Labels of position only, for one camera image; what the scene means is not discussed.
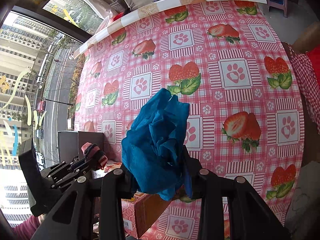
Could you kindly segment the striped purple sock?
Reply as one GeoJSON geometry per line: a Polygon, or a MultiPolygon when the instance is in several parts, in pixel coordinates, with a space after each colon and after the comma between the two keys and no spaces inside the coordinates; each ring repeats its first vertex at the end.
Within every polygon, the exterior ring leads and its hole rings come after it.
{"type": "Polygon", "coordinates": [[[97,144],[86,142],[81,150],[84,154],[85,163],[93,165],[93,170],[103,170],[107,164],[108,158],[105,152],[97,144]]]}

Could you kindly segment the red embroidered cushion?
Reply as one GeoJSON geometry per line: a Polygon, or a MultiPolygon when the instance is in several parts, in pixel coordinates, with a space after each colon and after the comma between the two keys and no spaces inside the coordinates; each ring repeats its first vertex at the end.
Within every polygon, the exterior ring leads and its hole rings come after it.
{"type": "Polygon", "coordinates": [[[307,56],[312,64],[315,76],[317,78],[317,83],[320,86],[320,45],[317,45],[311,51],[308,51],[307,56]]]}

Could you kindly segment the red white checked cloth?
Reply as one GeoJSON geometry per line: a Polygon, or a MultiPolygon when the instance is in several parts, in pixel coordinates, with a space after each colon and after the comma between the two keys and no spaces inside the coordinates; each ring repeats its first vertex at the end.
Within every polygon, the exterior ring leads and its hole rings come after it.
{"type": "Polygon", "coordinates": [[[319,133],[319,85],[312,64],[306,53],[296,53],[292,46],[285,43],[289,50],[289,61],[295,72],[295,76],[303,94],[308,114],[312,122],[317,125],[319,133]]]}

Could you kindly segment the pink strawberry tablecloth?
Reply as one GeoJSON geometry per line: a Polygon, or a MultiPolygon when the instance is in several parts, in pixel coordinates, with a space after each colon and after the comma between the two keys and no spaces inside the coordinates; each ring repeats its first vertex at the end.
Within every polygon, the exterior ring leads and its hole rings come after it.
{"type": "Polygon", "coordinates": [[[184,144],[216,175],[244,177],[284,226],[304,147],[298,83],[258,5],[161,0],[99,31],[85,56],[75,129],[103,133],[109,160],[162,88],[189,104],[184,144]]]}

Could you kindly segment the grey storage box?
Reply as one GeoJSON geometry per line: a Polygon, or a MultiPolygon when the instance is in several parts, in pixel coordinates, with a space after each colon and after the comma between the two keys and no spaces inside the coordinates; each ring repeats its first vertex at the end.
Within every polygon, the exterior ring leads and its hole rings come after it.
{"type": "Polygon", "coordinates": [[[74,157],[84,159],[81,147],[90,142],[97,144],[100,149],[104,148],[104,134],[97,132],[81,131],[59,131],[58,132],[58,152],[60,162],[70,163],[74,157]]]}

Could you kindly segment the white plastic basin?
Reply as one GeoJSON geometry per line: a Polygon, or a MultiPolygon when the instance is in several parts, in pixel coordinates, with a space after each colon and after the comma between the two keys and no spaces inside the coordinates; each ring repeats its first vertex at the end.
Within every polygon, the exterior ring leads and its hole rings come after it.
{"type": "Polygon", "coordinates": [[[111,16],[107,16],[107,18],[105,18],[102,23],[99,25],[99,27],[97,28],[95,34],[97,34],[99,31],[101,31],[102,29],[106,28],[107,26],[109,26],[111,23],[113,23],[114,21],[116,21],[117,19],[121,18],[123,16],[124,12],[121,12],[113,17],[111,16]]]}

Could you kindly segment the pink tissue box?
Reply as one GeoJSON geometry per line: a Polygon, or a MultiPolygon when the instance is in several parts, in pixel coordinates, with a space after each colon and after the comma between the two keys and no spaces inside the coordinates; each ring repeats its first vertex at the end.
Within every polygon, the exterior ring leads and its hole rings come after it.
{"type": "MultiPolygon", "coordinates": [[[[92,171],[94,179],[104,177],[114,170],[121,168],[129,181],[131,174],[122,167],[121,162],[108,160],[103,170],[92,171]]],[[[172,200],[165,201],[159,194],[146,194],[136,191],[132,198],[122,199],[124,230],[130,236],[140,238],[156,222],[159,216],[167,209],[172,200]]],[[[100,197],[95,200],[94,217],[99,220],[100,197]]]]}

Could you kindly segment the blue cloth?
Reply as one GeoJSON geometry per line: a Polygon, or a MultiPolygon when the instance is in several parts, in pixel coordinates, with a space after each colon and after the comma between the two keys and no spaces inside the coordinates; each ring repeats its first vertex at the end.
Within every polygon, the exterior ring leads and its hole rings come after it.
{"type": "Polygon", "coordinates": [[[192,194],[184,148],[189,104],[162,88],[140,110],[122,140],[122,162],[138,191],[171,200],[180,187],[192,194]]]}

